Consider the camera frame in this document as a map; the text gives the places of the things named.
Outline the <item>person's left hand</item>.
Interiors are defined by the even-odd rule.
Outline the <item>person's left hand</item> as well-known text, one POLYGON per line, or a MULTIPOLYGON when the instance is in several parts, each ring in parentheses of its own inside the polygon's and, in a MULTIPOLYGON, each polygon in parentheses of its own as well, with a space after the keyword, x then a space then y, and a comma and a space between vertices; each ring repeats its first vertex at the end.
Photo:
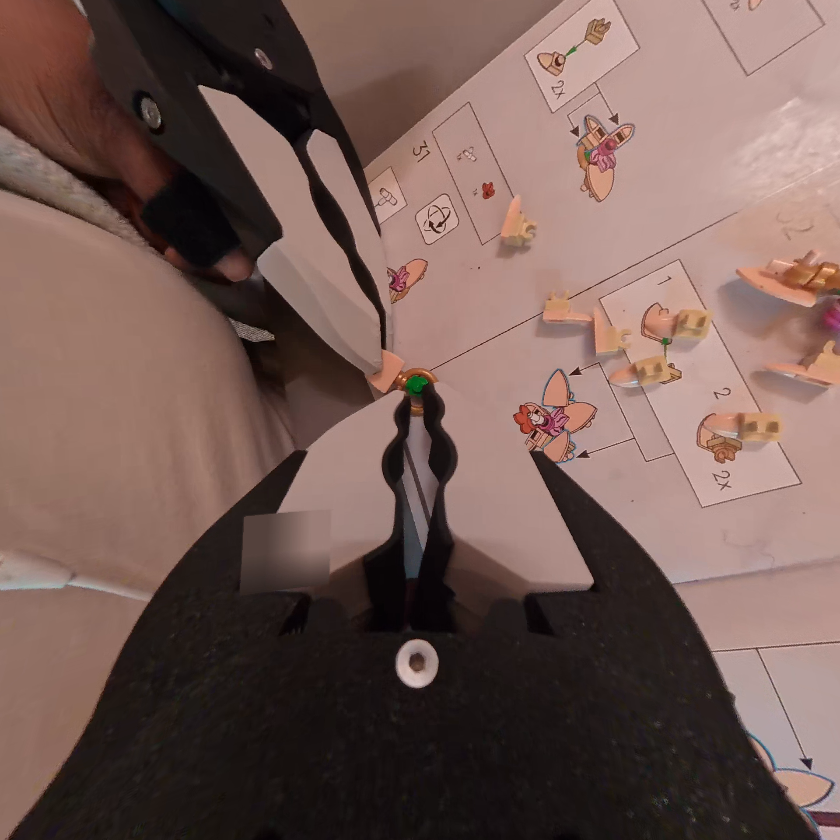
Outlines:
POLYGON ((1 124, 67 169, 126 217, 154 250, 197 274, 141 219, 180 166, 106 89, 94 37, 75 2, 1 2, 1 124))

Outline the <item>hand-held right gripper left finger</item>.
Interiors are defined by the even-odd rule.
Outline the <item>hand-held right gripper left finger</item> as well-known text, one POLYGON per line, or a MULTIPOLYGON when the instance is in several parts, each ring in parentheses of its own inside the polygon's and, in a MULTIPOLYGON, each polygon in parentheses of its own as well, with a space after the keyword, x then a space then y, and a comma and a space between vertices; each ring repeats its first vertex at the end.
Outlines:
POLYGON ((404 574, 403 503, 385 477, 403 395, 386 395, 348 416, 308 449, 279 507, 288 587, 339 602, 350 617, 373 611, 364 558, 394 543, 404 574))

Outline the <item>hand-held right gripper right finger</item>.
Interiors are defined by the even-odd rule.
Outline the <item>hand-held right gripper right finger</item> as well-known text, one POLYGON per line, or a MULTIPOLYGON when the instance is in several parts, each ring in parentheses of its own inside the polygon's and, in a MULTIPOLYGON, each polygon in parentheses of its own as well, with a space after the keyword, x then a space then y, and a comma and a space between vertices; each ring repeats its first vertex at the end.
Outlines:
POLYGON ((427 546, 449 551, 444 594, 455 616, 501 599, 585 592, 594 581, 532 454, 448 385, 423 390, 415 465, 430 505, 427 546))

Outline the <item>person's left forearm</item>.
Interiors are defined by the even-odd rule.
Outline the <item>person's left forearm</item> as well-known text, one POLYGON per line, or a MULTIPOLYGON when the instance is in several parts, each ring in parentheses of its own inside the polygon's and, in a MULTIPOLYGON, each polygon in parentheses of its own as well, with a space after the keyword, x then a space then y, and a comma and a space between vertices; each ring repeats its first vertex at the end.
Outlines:
POLYGON ((103 196, 6 128, 1 128, 1 188, 154 251, 103 196))

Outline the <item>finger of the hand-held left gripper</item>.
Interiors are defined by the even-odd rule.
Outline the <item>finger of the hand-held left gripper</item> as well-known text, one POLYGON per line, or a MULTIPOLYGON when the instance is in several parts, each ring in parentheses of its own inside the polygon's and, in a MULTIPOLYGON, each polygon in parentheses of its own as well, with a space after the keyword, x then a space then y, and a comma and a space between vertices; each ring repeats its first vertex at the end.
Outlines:
POLYGON ((257 258, 260 273, 332 350, 378 374, 378 314, 319 215, 292 145, 235 95, 198 89, 279 222, 280 236, 257 258))
POLYGON ((306 144, 310 161, 319 178, 336 200, 353 237, 355 251, 364 263, 371 280, 365 290, 372 294, 372 302, 380 314, 383 330, 382 347, 393 349, 392 304, 382 237, 375 222, 375 213, 354 178, 339 142, 327 133, 315 129, 306 144))

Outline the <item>partly built brick flower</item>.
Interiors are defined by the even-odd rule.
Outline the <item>partly built brick flower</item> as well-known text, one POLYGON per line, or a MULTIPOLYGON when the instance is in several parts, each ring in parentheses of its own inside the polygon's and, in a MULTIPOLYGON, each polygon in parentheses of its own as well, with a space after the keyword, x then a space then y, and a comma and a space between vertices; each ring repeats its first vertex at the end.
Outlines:
POLYGON ((802 308, 813 308, 822 300, 831 303, 823 311, 822 326, 831 338, 818 351, 798 363, 766 364, 775 375, 823 389, 839 386, 839 266, 809 251, 792 262, 774 259, 764 268, 738 268, 737 275, 753 289, 802 308))

